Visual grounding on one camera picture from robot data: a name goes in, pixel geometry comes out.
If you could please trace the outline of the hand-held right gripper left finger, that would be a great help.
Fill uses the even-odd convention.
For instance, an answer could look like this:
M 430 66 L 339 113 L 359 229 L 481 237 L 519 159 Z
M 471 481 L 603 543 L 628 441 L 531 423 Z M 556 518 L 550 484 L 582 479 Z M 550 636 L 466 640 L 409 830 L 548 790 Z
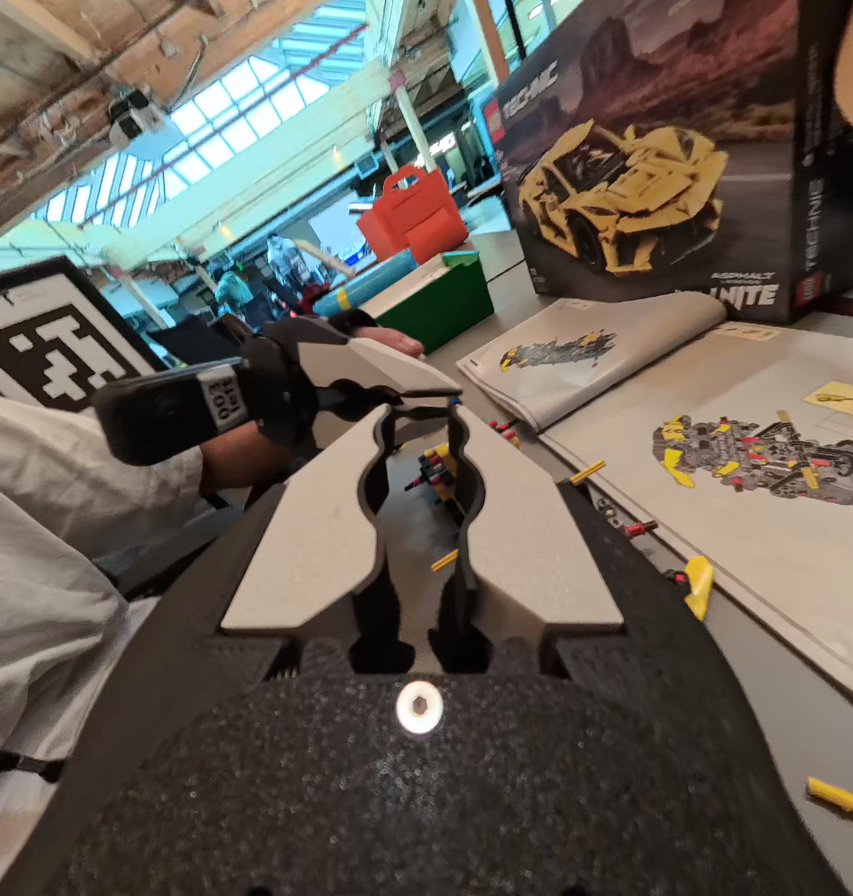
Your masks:
M 286 483 L 220 622 L 230 636 L 286 636 L 300 644 L 360 636 L 355 596 L 385 562 L 366 476 L 385 469 L 389 405 L 354 424 Z

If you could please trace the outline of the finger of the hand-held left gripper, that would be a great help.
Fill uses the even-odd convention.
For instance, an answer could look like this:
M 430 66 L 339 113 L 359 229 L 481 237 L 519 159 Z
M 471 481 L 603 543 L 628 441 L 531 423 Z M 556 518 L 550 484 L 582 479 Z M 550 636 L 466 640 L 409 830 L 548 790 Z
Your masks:
M 298 356 L 302 370 L 319 388 L 338 391 L 353 385 L 411 405 L 436 405 L 462 393 L 455 380 L 425 361 L 368 338 L 343 344 L 300 342 Z
M 424 399 L 416 406 L 407 401 L 400 406 L 390 406 L 394 420 L 394 436 L 390 442 L 392 449 L 400 449 L 408 442 L 445 429 L 452 404 L 452 399 Z M 330 410 L 319 411 L 312 431 L 315 445 L 325 449 L 356 424 L 357 421 L 342 420 Z

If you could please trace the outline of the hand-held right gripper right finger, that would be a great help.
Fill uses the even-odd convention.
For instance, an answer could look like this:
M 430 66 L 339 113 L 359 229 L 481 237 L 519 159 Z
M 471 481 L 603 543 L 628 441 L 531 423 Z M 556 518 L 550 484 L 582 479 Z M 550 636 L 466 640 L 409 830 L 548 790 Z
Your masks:
M 450 454 L 464 510 L 440 644 L 620 633 L 624 618 L 554 478 L 463 405 Z

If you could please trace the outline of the toy car chassis model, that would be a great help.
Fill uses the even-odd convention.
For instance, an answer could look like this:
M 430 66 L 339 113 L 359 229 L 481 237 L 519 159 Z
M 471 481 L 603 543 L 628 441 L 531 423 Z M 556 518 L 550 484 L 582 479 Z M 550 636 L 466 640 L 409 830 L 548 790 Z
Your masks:
M 456 461 L 449 442 L 440 442 L 419 455 L 419 473 L 403 487 L 405 492 L 431 488 L 435 499 L 447 508 L 456 506 Z

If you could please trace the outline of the person's left hand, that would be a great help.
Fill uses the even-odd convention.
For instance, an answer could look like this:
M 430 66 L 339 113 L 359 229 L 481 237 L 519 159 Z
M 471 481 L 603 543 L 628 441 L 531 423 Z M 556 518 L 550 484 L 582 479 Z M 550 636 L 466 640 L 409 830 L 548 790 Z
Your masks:
M 410 336 L 398 331 L 379 326 L 361 327 L 354 330 L 352 337 L 355 339 L 378 342 L 391 350 L 395 350 L 407 357 L 421 358 L 424 354 L 423 344 Z

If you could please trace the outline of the teal foam roll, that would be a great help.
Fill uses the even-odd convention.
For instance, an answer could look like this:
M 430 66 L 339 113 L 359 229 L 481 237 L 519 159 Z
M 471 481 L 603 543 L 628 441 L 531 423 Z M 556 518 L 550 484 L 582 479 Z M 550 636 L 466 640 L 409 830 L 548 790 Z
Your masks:
M 343 311 L 360 308 L 417 268 L 418 263 L 410 248 L 398 252 L 317 299 L 312 314 L 329 318 Z

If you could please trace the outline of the green plastic bin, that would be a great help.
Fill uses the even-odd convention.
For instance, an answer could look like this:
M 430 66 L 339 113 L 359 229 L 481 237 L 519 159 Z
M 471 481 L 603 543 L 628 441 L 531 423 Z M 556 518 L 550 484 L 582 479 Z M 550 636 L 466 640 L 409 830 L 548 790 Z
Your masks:
M 429 355 L 492 316 L 495 308 L 479 253 L 467 251 L 438 282 L 391 309 L 377 323 L 420 341 Z

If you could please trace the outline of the black white marker board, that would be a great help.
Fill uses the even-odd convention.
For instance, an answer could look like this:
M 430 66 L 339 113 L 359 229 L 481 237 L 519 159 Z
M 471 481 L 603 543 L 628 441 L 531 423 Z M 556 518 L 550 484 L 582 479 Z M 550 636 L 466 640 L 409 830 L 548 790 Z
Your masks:
M 0 273 L 0 396 L 74 413 L 162 360 L 63 256 Z

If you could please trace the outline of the red plastic case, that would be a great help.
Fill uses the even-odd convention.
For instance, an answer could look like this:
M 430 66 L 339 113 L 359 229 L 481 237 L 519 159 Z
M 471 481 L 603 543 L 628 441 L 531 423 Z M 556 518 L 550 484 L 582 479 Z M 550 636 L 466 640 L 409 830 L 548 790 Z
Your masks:
M 468 229 L 443 173 L 412 165 L 387 177 L 382 194 L 357 221 L 379 262 L 409 250 L 418 264 L 455 251 Z

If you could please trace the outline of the yellow curved panel piece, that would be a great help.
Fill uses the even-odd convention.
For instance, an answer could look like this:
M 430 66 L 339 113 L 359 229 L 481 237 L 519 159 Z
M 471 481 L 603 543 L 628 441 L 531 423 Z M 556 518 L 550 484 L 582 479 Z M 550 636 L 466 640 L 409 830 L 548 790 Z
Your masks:
M 694 617 L 703 623 L 710 606 L 714 583 L 714 566 L 705 556 L 694 555 L 688 559 L 684 568 L 684 574 L 689 587 L 684 602 Z

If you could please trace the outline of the white instruction booklet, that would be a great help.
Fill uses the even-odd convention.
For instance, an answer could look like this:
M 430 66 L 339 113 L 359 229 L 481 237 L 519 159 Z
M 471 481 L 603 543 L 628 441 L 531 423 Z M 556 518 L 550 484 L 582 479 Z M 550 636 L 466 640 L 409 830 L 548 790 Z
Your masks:
M 713 317 L 638 370 L 661 317 L 562 299 L 457 366 L 853 694 L 853 338 Z

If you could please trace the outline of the white overhead box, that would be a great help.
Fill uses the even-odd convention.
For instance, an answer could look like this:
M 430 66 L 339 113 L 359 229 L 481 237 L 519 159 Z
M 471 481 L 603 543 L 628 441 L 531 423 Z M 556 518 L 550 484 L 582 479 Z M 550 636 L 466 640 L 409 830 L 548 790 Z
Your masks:
M 108 139 L 119 151 L 149 133 L 161 133 L 168 119 L 160 104 L 143 89 L 134 88 L 112 99 L 107 107 Z

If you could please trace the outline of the black box with yellow car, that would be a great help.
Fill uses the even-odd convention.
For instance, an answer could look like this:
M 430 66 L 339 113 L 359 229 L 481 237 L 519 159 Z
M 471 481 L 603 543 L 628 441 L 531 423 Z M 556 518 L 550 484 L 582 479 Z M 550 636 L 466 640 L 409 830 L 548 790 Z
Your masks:
M 484 106 L 540 296 L 853 308 L 853 2 L 581 2 Z

